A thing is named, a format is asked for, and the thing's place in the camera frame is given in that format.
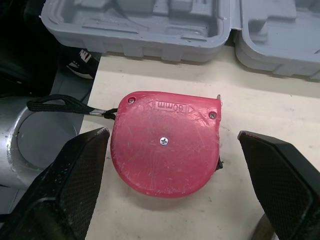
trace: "wrist strap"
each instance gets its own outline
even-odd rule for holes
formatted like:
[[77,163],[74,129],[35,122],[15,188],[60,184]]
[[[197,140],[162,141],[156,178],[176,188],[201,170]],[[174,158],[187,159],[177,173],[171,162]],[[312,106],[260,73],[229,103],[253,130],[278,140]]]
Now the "wrist strap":
[[[61,100],[64,104],[46,103],[52,100]],[[61,113],[74,113],[93,115],[98,117],[104,117],[105,119],[116,119],[117,108],[110,110],[95,109],[90,107],[78,99],[61,94],[53,94],[36,99],[32,99],[26,103],[28,109],[32,112],[61,112]]]

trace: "screw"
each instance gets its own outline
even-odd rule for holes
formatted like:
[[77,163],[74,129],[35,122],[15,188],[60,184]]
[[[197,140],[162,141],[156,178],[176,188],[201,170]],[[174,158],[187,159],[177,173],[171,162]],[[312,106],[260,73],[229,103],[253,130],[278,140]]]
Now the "screw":
[[209,113],[209,117],[211,119],[216,119],[217,118],[217,114],[214,111],[212,111],[212,112]]
[[133,104],[135,101],[136,101],[136,98],[135,98],[135,97],[130,97],[130,98],[128,99],[128,103],[129,103],[129,104]]
[[168,138],[166,138],[166,137],[160,138],[160,144],[162,146],[166,146],[168,144],[168,142],[169,142]]

